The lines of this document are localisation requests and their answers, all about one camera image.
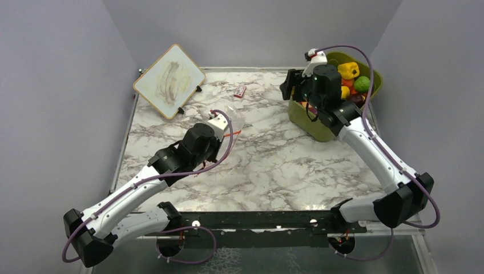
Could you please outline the clear zip top bag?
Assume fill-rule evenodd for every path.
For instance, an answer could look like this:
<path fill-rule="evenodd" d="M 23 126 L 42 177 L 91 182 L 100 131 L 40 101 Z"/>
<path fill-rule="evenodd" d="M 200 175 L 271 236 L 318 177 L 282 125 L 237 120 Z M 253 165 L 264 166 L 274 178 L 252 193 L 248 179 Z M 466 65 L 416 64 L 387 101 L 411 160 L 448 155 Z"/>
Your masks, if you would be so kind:
<path fill-rule="evenodd" d="M 232 129 L 233 129 L 233 135 L 232 135 L 232 144 L 231 144 L 231 151 L 234 149 L 235 144 L 237 142 L 238 137 L 240 136 L 242 129 L 245 125 L 245 116 L 242 113 L 241 110 L 236 108 L 235 106 L 226 106 L 222 109 L 222 111 L 230 118 L 231 124 L 232 124 Z M 229 129 L 226 129 L 225 135 L 223 142 L 220 146 L 219 153 L 217 155 L 218 159 L 220 159 L 225 152 L 227 151 L 228 148 L 228 143 L 230 139 L 230 131 Z"/>

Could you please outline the yellow toy bell pepper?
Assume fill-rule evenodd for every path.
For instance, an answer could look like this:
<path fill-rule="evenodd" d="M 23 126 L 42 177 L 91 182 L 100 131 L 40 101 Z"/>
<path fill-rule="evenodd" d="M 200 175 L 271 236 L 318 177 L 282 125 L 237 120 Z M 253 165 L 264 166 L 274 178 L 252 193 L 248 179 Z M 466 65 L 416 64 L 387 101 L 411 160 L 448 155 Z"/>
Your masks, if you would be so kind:
<path fill-rule="evenodd" d="M 337 66 L 342 79 L 351 80 L 360 75 L 360 68 L 356 62 L 347 62 Z"/>

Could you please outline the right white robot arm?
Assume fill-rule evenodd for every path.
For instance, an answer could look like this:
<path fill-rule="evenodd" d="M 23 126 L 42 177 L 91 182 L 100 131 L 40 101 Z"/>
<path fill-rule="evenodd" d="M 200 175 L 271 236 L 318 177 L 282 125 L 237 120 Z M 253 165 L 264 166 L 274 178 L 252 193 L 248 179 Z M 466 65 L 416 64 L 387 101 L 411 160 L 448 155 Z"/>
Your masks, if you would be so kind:
<path fill-rule="evenodd" d="M 305 100 L 326 128 L 351 146 L 370 168 L 385 195 L 349 199 L 331 209 L 330 227 L 344 232 L 358 221 L 379 221 L 389 228 L 407 223 L 423 210 L 434 186 L 430 174 L 418 173 L 401 160 L 368 126 L 361 109 L 341 97 L 341 75 L 332 65 L 318 65 L 308 76 L 290 69 L 280 85 L 285 100 Z"/>

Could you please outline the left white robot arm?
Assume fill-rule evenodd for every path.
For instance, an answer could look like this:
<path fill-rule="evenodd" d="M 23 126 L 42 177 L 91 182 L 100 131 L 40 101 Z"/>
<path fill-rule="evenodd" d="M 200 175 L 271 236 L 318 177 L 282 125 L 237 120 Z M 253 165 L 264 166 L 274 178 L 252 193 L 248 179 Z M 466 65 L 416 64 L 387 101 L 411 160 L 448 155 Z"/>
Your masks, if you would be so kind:
<path fill-rule="evenodd" d="M 128 240 L 153 232 L 183 231 L 181 213 L 170 203 L 133 214 L 135 208 L 177 181 L 207 172 L 221 164 L 233 143 L 233 125 L 216 117 L 196 123 L 182 140 L 159 149 L 124 186 L 82 211 L 71 209 L 63 216 L 67 241 L 61 258 L 93 267 Z"/>

